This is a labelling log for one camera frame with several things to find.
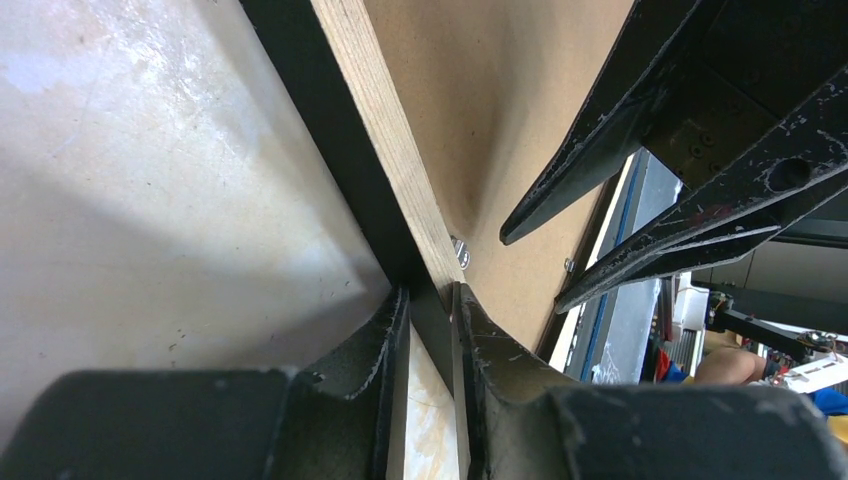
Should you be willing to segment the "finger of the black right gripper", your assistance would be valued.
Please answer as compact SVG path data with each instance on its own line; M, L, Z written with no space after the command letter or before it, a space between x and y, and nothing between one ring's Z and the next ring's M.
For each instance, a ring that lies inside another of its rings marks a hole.
M636 1L568 133L500 228L511 245L609 179L641 141L705 1Z
M635 280L739 258L847 188L847 70L841 68L702 187L613 248L562 292L564 313L602 294L616 254Z

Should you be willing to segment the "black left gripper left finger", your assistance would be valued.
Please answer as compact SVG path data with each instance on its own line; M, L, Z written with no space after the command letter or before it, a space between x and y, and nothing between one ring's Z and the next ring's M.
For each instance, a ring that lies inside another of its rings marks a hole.
M305 369L88 370L33 403L5 479L399 479L410 300Z

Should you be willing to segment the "person forearm in background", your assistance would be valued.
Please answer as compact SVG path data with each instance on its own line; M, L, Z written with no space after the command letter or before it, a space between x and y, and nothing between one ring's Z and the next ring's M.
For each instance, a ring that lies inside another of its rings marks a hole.
M767 360L755 353L721 348L712 351L701 361L693 382L703 385L746 385L760 381L766 367Z

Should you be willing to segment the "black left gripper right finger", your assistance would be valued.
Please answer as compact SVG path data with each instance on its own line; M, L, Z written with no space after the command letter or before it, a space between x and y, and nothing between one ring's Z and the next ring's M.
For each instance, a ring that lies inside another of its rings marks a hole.
M592 385L550 367L452 288L464 479L843 479L807 398L769 387Z

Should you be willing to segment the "landscape photo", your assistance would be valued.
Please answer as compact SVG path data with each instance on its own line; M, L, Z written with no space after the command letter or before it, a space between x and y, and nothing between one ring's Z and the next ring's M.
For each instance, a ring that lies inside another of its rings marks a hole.
M598 194L529 236L499 230L558 150L631 9L628 1L369 1L376 32L465 278L534 349Z

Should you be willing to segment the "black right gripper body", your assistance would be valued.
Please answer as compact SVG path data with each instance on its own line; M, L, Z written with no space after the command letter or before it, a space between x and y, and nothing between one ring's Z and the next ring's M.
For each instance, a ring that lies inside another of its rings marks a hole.
M729 166L847 63L844 1L724 1L643 138L690 189Z

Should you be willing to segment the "wooden picture frame with glass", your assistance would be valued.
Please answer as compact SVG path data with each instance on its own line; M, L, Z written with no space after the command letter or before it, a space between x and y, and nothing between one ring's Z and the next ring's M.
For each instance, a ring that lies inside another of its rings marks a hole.
M243 9L383 272L391 283L410 287L413 324L450 389L449 414L457 421L452 288L473 289L367 2L246 1ZM526 349L535 355L535 348Z

